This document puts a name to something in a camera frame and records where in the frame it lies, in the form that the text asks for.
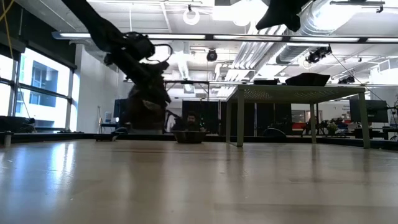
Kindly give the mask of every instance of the person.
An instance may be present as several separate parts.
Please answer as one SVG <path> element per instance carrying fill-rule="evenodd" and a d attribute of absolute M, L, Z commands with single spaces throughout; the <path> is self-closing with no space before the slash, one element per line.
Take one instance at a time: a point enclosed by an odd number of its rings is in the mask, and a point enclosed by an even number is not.
<path fill-rule="evenodd" d="M 189 111 L 187 115 L 187 120 L 183 124 L 176 124 L 173 127 L 174 131 L 202 131 L 205 132 L 206 129 L 201 127 L 197 115 L 193 111 Z"/>

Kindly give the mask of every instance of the black partition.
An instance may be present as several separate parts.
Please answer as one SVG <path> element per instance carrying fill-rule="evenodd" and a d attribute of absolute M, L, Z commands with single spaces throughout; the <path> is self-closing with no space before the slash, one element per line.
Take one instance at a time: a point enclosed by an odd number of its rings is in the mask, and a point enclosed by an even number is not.
<path fill-rule="evenodd" d="M 231 113 L 231 135 L 236 136 L 238 130 L 238 104 L 232 104 Z M 224 136 L 226 131 L 226 103 L 221 103 L 221 133 Z M 244 104 L 244 135 L 254 136 L 254 103 Z"/>
<path fill-rule="evenodd" d="M 285 134 L 292 133 L 292 105 L 291 104 L 257 104 L 257 136 L 270 126 L 283 131 Z"/>
<path fill-rule="evenodd" d="M 257 136 L 262 136 L 262 133 L 275 120 L 274 104 L 273 103 L 258 103 L 257 104 Z"/>
<path fill-rule="evenodd" d="M 193 111 L 204 122 L 210 133 L 219 132 L 218 102 L 217 101 L 183 101 L 182 117 L 185 119 L 189 111 Z"/>

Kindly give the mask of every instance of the cable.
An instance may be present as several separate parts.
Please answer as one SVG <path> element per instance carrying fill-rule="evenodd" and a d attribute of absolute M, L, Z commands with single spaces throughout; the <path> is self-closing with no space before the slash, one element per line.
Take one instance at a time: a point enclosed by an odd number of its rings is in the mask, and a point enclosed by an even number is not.
<path fill-rule="evenodd" d="M 6 9 L 6 6 L 4 5 L 4 0 L 2 0 L 2 10 L 3 10 L 3 14 L 2 14 L 1 17 L 0 17 L 0 22 L 1 22 L 2 19 L 4 18 L 4 22 L 6 23 L 7 40 L 8 40 L 8 46 L 9 46 L 9 49 L 10 49 L 10 54 L 11 54 L 11 59 L 12 59 L 12 61 L 14 61 L 14 55 L 13 55 L 13 53 L 12 53 L 12 43 L 11 43 L 11 37 L 10 37 L 9 29 L 8 29 L 8 21 L 7 21 L 7 16 L 6 16 L 6 15 L 7 15 L 7 12 L 10 10 L 10 8 L 11 8 L 11 6 L 12 6 L 13 3 L 14 3 L 14 0 L 11 1 L 10 5 L 8 5 L 8 7 L 7 7 L 7 9 Z M 30 114 L 29 114 L 29 110 L 27 109 L 27 106 L 26 106 L 26 103 L 25 103 L 24 95 L 22 94 L 22 89 L 21 89 L 21 87 L 19 86 L 19 84 L 16 86 L 16 88 L 19 89 L 19 92 L 20 92 L 20 94 L 21 94 L 22 102 L 24 103 L 27 116 L 29 117 L 29 119 L 31 119 Z"/>
<path fill-rule="evenodd" d="M 371 89 L 369 89 L 366 85 L 364 85 L 363 83 L 361 83 L 361 81 L 358 79 L 358 78 L 356 78 L 355 77 L 355 75 L 353 74 L 353 73 L 351 73 L 351 71 L 349 71 L 341 62 L 340 62 L 340 60 L 338 60 L 337 58 L 336 58 L 336 56 L 333 54 L 333 53 L 331 53 L 332 54 L 332 56 L 337 60 L 337 62 L 350 74 L 350 75 L 352 75 L 354 78 L 355 78 L 355 80 L 356 81 L 358 81 L 362 86 L 364 86 L 367 90 L 369 90 L 375 97 L 377 97 L 379 100 L 383 100 L 382 98 L 380 98 L 379 96 L 377 96 Z M 395 117 L 394 117 L 394 111 L 391 109 L 391 112 L 392 112 L 392 118 L 394 118 L 394 122 L 395 122 L 395 124 L 396 124 L 396 127 L 398 127 L 398 125 L 397 125 L 397 121 L 395 120 Z"/>
<path fill-rule="evenodd" d="M 172 48 L 172 46 L 170 46 L 169 44 L 155 44 L 154 45 L 155 47 L 156 46 L 166 46 L 166 47 L 169 47 L 169 49 L 170 49 L 170 54 L 169 54 L 169 56 L 166 58 L 166 60 L 164 60 L 164 62 L 166 62 L 168 59 L 170 59 L 170 57 L 172 56 L 172 54 L 173 54 L 173 48 Z"/>
<path fill-rule="evenodd" d="M 7 41 L 8 41 L 8 47 L 10 48 L 10 54 L 11 54 L 11 58 L 14 59 L 14 56 L 12 54 L 12 44 L 11 44 L 11 38 L 9 35 L 9 29 L 8 29 L 8 21 L 7 21 L 7 16 L 6 13 L 8 12 L 8 10 L 11 8 L 11 5 L 14 1 L 12 1 L 10 3 L 10 5 L 8 6 L 8 8 L 6 9 L 6 6 L 4 5 L 4 0 L 1 1 L 2 2 L 2 10 L 3 10 L 3 14 L 0 17 L 0 22 L 1 20 L 4 18 L 4 22 L 6 23 L 6 31 L 7 31 Z"/>
<path fill-rule="evenodd" d="M 8 5 L 7 9 L 4 9 L 4 0 L 2 0 L 3 3 L 3 13 L 0 16 L 0 22 L 5 18 L 7 12 L 10 10 L 12 4 L 14 3 L 15 0 L 11 0 L 10 5 Z"/>

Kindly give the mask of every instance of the table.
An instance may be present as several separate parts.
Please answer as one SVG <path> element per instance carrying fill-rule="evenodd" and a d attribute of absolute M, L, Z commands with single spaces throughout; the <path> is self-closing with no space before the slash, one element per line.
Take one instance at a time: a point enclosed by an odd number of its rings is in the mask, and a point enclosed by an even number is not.
<path fill-rule="evenodd" d="M 119 127 L 119 124 L 117 124 L 117 123 L 101 123 L 100 124 L 99 133 L 100 134 L 103 133 L 103 128 L 114 128 L 114 129 L 117 129 L 118 127 Z"/>
<path fill-rule="evenodd" d="M 236 146 L 243 146 L 244 137 L 244 104 L 248 103 L 296 103 L 309 104 L 311 114 L 312 143 L 317 143 L 315 131 L 314 105 L 330 100 L 335 100 L 350 95 L 359 95 L 361 121 L 368 123 L 366 111 L 365 88 L 363 87 L 322 87 L 322 86 L 287 86 L 287 85 L 238 85 L 227 99 L 226 113 L 226 142 L 231 142 L 231 110 L 232 103 L 238 102 L 238 132 Z M 363 128 L 364 148 L 370 148 L 369 128 Z"/>

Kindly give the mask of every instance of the spotlight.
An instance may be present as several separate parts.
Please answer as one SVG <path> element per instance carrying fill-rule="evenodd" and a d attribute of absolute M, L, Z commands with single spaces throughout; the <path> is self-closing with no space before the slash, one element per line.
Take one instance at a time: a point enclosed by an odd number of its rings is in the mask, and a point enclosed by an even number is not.
<path fill-rule="evenodd" d="M 350 75 L 347 78 L 343 78 L 341 80 L 338 80 L 337 84 L 350 84 L 355 82 L 355 77 L 353 75 Z"/>
<path fill-rule="evenodd" d="M 207 54 L 207 61 L 214 62 L 217 60 L 217 53 L 215 49 L 210 49 L 209 53 Z"/>
<path fill-rule="evenodd" d="M 326 55 L 331 53 L 330 47 L 320 47 L 316 51 L 311 51 L 310 55 L 305 60 L 308 63 L 318 63 L 321 59 L 325 58 Z"/>

